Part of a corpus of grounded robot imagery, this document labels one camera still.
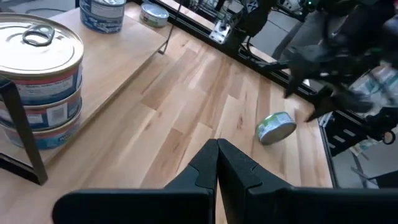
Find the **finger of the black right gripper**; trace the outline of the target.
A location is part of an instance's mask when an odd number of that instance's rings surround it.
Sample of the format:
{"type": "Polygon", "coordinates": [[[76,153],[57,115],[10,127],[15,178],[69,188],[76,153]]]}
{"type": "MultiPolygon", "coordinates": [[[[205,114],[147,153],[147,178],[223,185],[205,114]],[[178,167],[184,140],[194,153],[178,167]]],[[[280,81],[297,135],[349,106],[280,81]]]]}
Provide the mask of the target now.
{"type": "Polygon", "coordinates": [[[290,67],[290,79],[287,87],[284,90],[284,98],[290,97],[299,88],[304,81],[307,70],[304,67],[293,66],[290,67]]]}
{"type": "Polygon", "coordinates": [[[336,111],[338,105],[334,96],[334,91],[328,88],[321,89],[315,95],[316,101],[314,102],[313,111],[308,115],[306,122],[311,122],[314,119],[320,118],[323,115],[336,111]]]}

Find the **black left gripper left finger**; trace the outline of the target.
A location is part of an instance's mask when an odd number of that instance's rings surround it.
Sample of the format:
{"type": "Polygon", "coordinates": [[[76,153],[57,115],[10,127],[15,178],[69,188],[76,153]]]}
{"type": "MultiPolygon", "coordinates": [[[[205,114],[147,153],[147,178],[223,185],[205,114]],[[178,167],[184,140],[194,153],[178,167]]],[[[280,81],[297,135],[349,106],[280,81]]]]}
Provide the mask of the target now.
{"type": "Polygon", "coordinates": [[[54,223],[214,223],[218,142],[209,139],[161,189],[85,189],[53,207],[54,223]]]}

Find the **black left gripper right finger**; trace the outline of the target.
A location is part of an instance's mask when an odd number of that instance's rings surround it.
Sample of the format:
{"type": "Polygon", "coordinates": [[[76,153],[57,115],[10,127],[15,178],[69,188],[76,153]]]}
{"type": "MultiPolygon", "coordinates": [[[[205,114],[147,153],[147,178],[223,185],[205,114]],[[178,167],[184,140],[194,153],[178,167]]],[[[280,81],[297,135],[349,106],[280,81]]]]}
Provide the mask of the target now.
{"type": "Polygon", "coordinates": [[[397,189],[295,187],[229,141],[218,145],[228,223],[397,223],[397,189]]]}

